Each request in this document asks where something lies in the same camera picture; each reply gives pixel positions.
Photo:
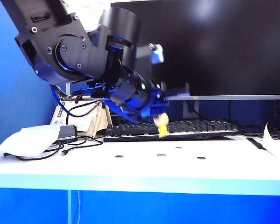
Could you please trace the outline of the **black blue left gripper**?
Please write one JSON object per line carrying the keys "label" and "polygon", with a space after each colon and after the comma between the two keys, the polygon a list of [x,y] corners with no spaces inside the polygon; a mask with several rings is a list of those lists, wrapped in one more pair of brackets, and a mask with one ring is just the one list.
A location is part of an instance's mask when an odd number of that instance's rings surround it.
{"label": "black blue left gripper", "polygon": [[152,117],[157,118],[165,113],[170,101],[182,100],[182,97],[189,97],[189,84],[183,83],[180,86],[168,88],[164,82],[153,84],[150,89],[147,89],[148,101],[140,110],[142,118]]}

